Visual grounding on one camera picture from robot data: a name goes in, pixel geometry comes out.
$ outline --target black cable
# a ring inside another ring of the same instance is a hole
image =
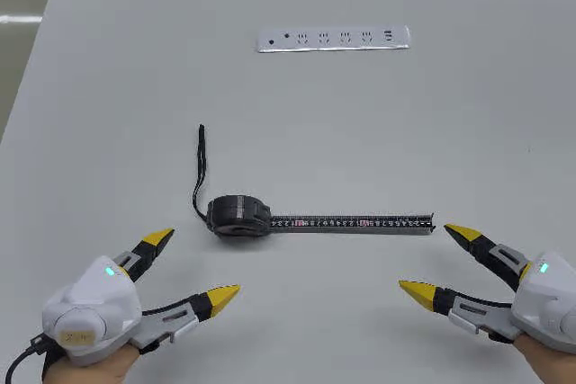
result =
[[[31,346],[29,346],[28,348],[26,348],[26,350],[22,354],[20,354],[18,357],[16,357],[16,360],[14,360],[12,362],[12,364],[8,368],[8,372],[6,373],[6,380],[5,380],[6,384],[12,384],[12,376],[14,375],[14,371],[16,370],[18,365],[20,363],[22,363],[22,361],[26,357],[29,357],[33,354],[34,354],[34,349]]]
[[[24,352],[16,358],[16,360],[14,360],[8,368],[8,371],[6,372],[5,384],[12,384],[12,376],[14,375],[14,371],[26,357],[29,357],[34,353],[42,355],[45,352],[49,352],[50,350],[54,349],[55,347],[59,348],[59,345],[43,333],[31,339],[30,346],[26,348],[26,350],[24,350]]]
[[[198,180],[196,180],[196,186],[194,187],[194,192],[192,194],[192,205],[198,213],[198,216],[206,222],[206,215],[204,215],[200,209],[198,209],[198,191],[202,184],[204,183],[204,178],[206,177],[206,137],[204,136],[204,125],[200,125],[198,129],[198,151],[196,154],[198,158]]]

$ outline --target black wrist strap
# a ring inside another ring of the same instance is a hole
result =
[[[198,129],[198,180],[196,180],[196,186],[194,187],[194,192],[192,194],[192,205],[198,216],[206,222],[206,215],[204,215],[200,209],[198,209],[198,191],[204,183],[204,178],[206,177],[206,137],[204,136],[204,125],[200,125]]]

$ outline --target measuring tape blade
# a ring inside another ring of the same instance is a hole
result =
[[[426,235],[434,230],[432,215],[273,216],[270,231],[279,233],[350,233]]]

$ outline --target gray floor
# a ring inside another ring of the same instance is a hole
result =
[[[0,0],[0,139],[39,26],[37,23],[6,21],[14,17],[42,16],[46,1]]]

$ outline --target yellow claw tip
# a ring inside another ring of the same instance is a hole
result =
[[[239,291],[239,285],[230,285],[228,287],[219,287],[209,290],[207,294],[212,304],[210,318],[216,317]]]
[[[174,234],[174,229],[166,228],[161,231],[148,234],[142,239],[142,241],[153,246],[158,246],[165,238],[172,236],[172,234]]]
[[[444,225],[444,228],[446,230],[448,230],[448,232],[454,231],[455,233],[464,237],[469,242],[476,240],[478,237],[480,237],[482,235],[482,233],[480,231],[477,231],[475,229],[467,228],[467,227],[460,227],[459,225],[454,225],[454,224],[446,224],[446,225]]]
[[[423,282],[398,281],[400,287],[416,300],[420,305],[429,311],[434,312],[434,295],[436,285]]]

